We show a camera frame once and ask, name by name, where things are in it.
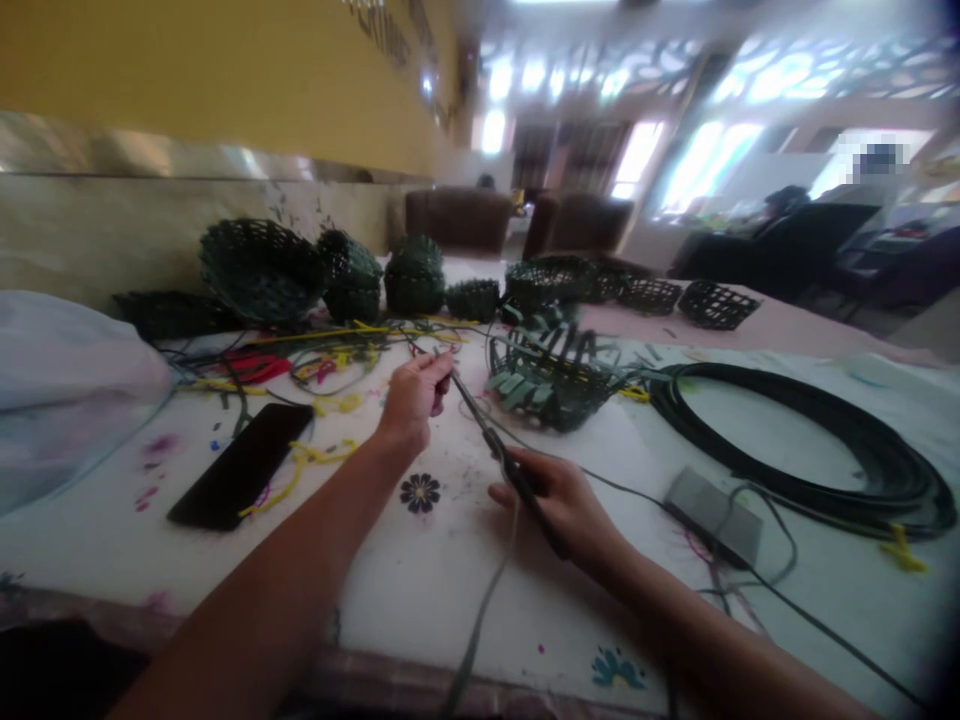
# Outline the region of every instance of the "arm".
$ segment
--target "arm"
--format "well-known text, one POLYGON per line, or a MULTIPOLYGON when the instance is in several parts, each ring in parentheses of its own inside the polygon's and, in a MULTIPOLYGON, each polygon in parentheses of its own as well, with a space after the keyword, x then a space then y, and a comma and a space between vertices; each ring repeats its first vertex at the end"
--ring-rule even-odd
MULTIPOLYGON (((639 552, 614 527, 576 465, 511 448, 573 561, 659 631, 664 651, 703 698, 732 717, 869 718, 869 710, 791 655, 731 620, 639 552)), ((512 506, 506 485, 490 495, 512 506)))
POLYGON ((400 367, 376 432, 180 627, 111 714, 266 718, 323 640, 357 549, 430 440, 453 357, 400 367))

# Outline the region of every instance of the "person's right hand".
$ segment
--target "person's right hand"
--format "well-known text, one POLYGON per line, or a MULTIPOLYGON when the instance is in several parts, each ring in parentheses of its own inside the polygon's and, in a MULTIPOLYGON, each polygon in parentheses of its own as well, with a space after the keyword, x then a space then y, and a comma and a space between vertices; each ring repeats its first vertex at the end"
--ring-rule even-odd
MULTIPOLYGON (((610 521, 583 470, 567 460, 524 450, 507 448, 527 479, 543 513, 570 548, 571 559, 590 572, 623 539, 610 521)), ((487 492, 506 508, 513 508, 517 496, 503 483, 491 485, 487 492)))

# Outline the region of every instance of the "flower print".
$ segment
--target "flower print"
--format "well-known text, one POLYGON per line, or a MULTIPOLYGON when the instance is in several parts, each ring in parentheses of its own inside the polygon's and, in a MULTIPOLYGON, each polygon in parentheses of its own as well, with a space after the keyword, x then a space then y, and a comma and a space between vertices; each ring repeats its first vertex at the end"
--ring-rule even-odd
POLYGON ((400 502, 412 513, 428 513, 433 504, 440 502, 440 483, 428 473, 411 475, 409 481, 400 484, 400 502))
POLYGON ((637 673, 633 663, 621 657, 620 648, 616 654, 612 650, 597 648, 600 654, 593 661, 593 684, 600 687, 628 687, 634 690, 643 690, 645 685, 640 682, 644 676, 643 670, 637 673))

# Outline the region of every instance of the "black smartphone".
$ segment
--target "black smartphone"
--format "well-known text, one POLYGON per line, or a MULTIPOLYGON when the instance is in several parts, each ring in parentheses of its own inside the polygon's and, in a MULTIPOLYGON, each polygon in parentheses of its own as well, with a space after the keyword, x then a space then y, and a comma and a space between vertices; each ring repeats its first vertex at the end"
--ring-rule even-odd
POLYGON ((290 442, 312 417, 309 407, 267 405, 177 501, 167 520, 205 530, 235 530, 240 511, 260 497, 290 452, 290 442))

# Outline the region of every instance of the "white plastic bag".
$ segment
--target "white plastic bag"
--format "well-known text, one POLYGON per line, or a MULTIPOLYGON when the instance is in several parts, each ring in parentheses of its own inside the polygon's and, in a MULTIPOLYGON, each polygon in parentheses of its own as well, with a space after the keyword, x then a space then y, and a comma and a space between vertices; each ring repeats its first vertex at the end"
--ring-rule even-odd
POLYGON ((167 364, 132 325, 0 291, 0 516, 81 477, 170 391, 167 364))

